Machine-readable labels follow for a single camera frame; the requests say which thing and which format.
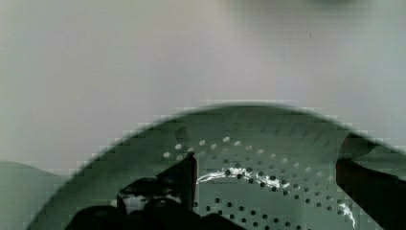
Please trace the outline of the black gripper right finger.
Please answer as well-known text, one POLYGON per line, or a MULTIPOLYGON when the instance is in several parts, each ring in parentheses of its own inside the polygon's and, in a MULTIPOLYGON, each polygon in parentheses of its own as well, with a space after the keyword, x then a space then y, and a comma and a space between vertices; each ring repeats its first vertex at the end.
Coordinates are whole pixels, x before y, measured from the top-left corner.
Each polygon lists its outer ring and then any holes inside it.
POLYGON ((335 165, 337 185, 384 230, 406 230, 406 183, 348 159, 335 165))

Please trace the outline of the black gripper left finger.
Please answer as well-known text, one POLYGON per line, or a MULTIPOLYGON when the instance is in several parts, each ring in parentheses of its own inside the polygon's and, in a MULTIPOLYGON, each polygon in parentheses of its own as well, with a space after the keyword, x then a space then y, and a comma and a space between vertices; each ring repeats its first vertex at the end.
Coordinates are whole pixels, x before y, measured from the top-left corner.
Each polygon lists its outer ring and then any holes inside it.
POLYGON ((117 193, 117 208, 125 216, 142 211, 153 199, 168 198, 191 210, 196 190, 197 162, 194 152, 154 177, 139 178, 117 193))

